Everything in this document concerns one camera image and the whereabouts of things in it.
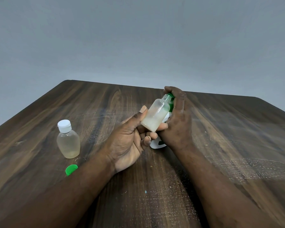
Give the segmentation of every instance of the milky liquid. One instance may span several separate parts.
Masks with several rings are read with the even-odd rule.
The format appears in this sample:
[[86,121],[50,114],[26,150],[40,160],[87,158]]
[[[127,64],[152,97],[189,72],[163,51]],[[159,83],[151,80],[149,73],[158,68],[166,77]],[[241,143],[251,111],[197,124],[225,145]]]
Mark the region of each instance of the milky liquid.
[[155,132],[170,110],[170,106],[162,99],[156,99],[148,110],[141,124],[148,130]]
[[60,133],[57,137],[57,144],[66,158],[75,158],[80,153],[80,138],[73,130],[69,133]]

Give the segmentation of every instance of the plastic bottle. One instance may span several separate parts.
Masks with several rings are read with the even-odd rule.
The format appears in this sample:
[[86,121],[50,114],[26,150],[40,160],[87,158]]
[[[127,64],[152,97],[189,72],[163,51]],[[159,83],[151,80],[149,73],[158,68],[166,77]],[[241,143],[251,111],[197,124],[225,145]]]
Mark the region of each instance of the plastic bottle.
[[57,137],[57,144],[61,153],[66,158],[75,158],[80,153],[80,138],[78,134],[72,130],[69,120],[61,120],[58,122],[60,133]]
[[[168,119],[172,116],[172,110],[174,107],[174,96],[172,97],[170,103],[170,111],[167,113],[167,115],[164,117],[164,119],[162,120],[162,122],[167,122]],[[150,147],[152,149],[159,149],[159,148],[163,148],[167,146],[165,143],[163,143],[163,141],[160,139],[160,137],[158,136],[155,140],[153,140],[150,144]]]
[[172,96],[171,93],[168,93],[165,94],[162,99],[156,99],[141,124],[148,130],[155,132],[170,111],[169,102],[171,101]]

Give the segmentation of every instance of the white flip cap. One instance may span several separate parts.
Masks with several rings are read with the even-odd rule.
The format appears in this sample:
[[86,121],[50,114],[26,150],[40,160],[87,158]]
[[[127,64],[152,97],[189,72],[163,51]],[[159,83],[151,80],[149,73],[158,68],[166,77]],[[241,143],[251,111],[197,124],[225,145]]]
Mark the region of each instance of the white flip cap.
[[61,133],[68,133],[72,130],[71,122],[69,120],[61,120],[57,125]]

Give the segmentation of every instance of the clear plastic bottle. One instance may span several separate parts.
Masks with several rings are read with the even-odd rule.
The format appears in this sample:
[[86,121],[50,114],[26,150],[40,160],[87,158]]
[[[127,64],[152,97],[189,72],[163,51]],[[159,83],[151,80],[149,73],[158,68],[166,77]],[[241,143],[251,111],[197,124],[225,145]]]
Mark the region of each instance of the clear plastic bottle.
[[148,130],[155,132],[163,121],[167,113],[170,111],[169,102],[172,94],[165,94],[162,99],[156,99],[141,124]]
[[80,138],[78,134],[72,130],[69,120],[61,120],[58,122],[60,133],[57,137],[57,144],[61,153],[66,158],[75,158],[80,153]]

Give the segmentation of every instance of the wooden table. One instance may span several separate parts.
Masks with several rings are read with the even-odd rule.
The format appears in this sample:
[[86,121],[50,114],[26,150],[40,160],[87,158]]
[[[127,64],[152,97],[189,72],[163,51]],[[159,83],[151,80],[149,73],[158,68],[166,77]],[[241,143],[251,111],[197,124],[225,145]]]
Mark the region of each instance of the wooden table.
[[[66,80],[0,126],[0,219],[81,165],[114,126],[161,98],[159,89]],[[254,97],[187,92],[201,152],[285,227],[285,112]],[[69,119],[77,158],[56,144]],[[186,172],[166,147],[149,148],[115,175],[78,227],[207,227]]]

